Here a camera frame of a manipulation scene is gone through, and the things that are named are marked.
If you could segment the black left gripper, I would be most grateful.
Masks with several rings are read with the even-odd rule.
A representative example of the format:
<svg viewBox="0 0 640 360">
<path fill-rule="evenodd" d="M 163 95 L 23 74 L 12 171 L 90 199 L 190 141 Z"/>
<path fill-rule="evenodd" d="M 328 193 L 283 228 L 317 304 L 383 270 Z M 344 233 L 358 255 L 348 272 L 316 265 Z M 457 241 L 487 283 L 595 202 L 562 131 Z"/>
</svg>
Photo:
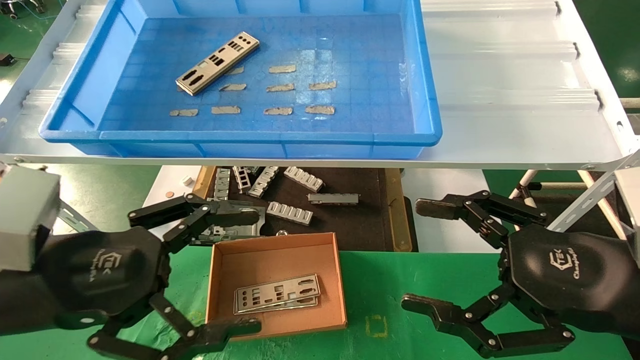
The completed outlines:
<svg viewBox="0 0 640 360">
<path fill-rule="evenodd" d="M 162 294 L 169 284 L 169 253 L 146 228 L 86 231 L 46 240 L 30 271 L 3 269 L 2 336 L 103 325 L 87 346 L 115 360 L 192 360 L 219 353 L 233 337 L 262 330 L 255 317 L 194 326 Z M 178 333 L 164 350 L 118 338 L 154 310 Z"/>
</svg>

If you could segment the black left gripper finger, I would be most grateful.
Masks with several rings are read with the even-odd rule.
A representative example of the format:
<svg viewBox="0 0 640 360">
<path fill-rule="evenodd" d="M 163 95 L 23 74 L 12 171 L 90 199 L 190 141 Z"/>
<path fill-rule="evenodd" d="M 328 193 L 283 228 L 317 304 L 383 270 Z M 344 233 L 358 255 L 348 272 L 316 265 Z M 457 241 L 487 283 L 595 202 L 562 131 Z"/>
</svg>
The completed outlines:
<svg viewBox="0 0 640 360">
<path fill-rule="evenodd" d="M 154 203 L 128 214 L 132 228 L 150 230 L 178 221 L 162 235 L 167 252 L 172 254 L 189 246 L 211 226 L 249 226 L 257 223 L 259 218 L 259 213 L 254 209 L 235 209 L 228 202 L 210 202 L 194 193 Z"/>
</svg>

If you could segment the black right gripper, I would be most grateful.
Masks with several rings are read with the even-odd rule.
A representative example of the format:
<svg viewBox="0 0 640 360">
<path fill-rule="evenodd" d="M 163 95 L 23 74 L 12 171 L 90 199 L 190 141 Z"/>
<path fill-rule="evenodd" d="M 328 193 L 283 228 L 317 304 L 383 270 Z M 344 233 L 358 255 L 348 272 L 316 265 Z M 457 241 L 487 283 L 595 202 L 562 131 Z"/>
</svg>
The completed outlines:
<svg viewBox="0 0 640 360">
<path fill-rule="evenodd" d="M 626 241 L 529 225 L 507 253 L 511 302 L 531 321 L 639 339 L 640 271 Z"/>
</svg>

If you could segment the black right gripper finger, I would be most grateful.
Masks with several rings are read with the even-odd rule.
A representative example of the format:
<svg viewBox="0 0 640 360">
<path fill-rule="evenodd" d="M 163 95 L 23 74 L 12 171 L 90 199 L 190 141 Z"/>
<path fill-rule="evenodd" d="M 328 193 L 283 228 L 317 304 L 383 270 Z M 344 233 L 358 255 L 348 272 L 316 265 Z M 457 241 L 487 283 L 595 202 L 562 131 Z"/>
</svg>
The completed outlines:
<svg viewBox="0 0 640 360">
<path fill-rule="evenodd" d="M 508 245 L 509 232 L 498 220 L 519 227 L 547 223 L 547 215 L 538 208 L 487 190 L 469 195 L 446 194 L 441 200 L 419 198 L 415 210 L 423 217 L 462 220 L 494 249 Z"/>
<path fill-rule="evenodd" d="M 494 333 L 483 325 L 515 296 L 510 285 L 500 285 L 466 309 L 450 301 L 406 293 L 401 307 L 430 317 L 436 331 L 461 338 L 484 359 L 557 353 L 575 339 L 574 333 L 554 317 L 537 314 L 542 329 Z"/>
</svg>

